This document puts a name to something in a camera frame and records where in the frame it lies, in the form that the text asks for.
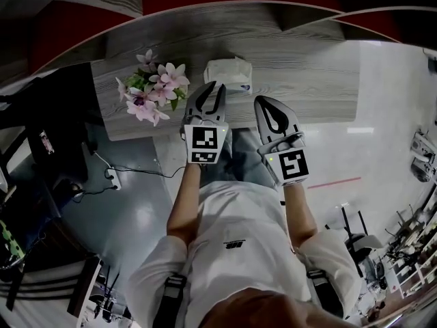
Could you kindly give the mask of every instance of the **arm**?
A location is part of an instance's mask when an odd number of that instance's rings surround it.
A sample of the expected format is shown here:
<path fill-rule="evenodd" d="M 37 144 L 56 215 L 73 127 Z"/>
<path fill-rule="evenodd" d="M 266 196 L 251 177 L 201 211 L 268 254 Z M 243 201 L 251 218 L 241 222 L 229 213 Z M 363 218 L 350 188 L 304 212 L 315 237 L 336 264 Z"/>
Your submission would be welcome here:
<path fill-rule="evenodd" d="M 200 166 L 187 163 L 178 196 L 167 221 L 167 236 L 176 236 L 188 246 L 197 237 L 199 222 Z"/>
<path fill-rule="evenodd" d="M 293 247 L 300 247 L 307 239 L 318 233 L 317 225 L 307 205 L 301 183 L 285 186 L 284 196 L 290 239 Z"/>

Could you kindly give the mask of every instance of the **leg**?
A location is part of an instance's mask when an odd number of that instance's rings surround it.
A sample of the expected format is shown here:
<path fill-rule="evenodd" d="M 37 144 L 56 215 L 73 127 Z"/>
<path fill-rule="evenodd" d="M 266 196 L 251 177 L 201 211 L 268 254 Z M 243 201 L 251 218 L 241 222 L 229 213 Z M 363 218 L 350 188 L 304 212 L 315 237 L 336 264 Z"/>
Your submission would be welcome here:
<path fill-rule="evenodd" d="M 259 137 L 249 128 L 234 129 L 232 133 L 232 167 L 236 179 L 274 189 L 273 178 L 257 153 L 261 146 Z"/>
<path fill-rule="evenodd" d="M 235 181 L 235 177 L 232 172 L 232 131 L 229 130 L 226 135 L 226 140 L 223 144 L 223 148 L 218 158 L 217 164 L 205 164 L 202 167 L 202 173 L 200 177 L 200 187 L 208 185 L 214 181 Z"/>

